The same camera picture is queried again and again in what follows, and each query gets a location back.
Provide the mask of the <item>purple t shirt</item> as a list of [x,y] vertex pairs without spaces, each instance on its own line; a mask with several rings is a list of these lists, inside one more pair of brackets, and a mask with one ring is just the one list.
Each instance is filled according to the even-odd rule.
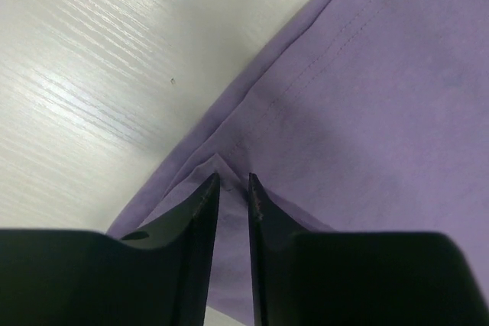
[[488,0],[311,0],[109,228],[221,178],[209,306],[254,322],[245,193],[255,173],[306,225],[438,231],[488,291]]

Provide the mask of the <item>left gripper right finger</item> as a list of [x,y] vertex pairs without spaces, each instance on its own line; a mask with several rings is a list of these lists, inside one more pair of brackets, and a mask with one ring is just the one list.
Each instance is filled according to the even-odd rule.
[[486,325],[455,243],[434,232],[311,231],[248,179],[257,325]]

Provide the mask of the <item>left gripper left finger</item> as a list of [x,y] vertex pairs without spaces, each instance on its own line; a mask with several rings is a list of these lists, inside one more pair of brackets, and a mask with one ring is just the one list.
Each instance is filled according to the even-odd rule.
[[93,231],[1,232],[3,325],[201,325],[220,179],[115,239]]

